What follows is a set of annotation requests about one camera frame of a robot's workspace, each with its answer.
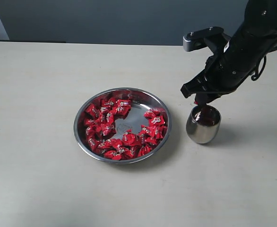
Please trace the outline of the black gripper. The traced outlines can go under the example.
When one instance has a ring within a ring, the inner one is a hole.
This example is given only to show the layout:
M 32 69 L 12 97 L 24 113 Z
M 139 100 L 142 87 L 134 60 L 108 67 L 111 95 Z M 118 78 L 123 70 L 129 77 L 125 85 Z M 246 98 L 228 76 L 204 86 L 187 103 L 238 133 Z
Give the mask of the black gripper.
M 195 95 L 197 104 L 209 104 L 234 92 L 264 57 L 265 40 L 234 35 L 191 81 L 183 84 L 185 98 Z

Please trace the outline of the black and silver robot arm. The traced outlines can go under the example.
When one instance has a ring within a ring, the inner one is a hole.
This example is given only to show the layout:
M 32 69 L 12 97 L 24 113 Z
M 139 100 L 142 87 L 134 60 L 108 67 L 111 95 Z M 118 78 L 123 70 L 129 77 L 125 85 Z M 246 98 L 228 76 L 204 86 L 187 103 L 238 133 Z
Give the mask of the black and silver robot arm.
M 181 87 L 185 98 L 195 95 L 205 105 L 234 92 L 248 77 L 256 81 L 267 54 L 277 51 L 277 0 L 250 0 L 244 21 L 232 37 L 223 28 L 210 27 L 183 36 L 187 52 L 209 48 L 205 68 Z

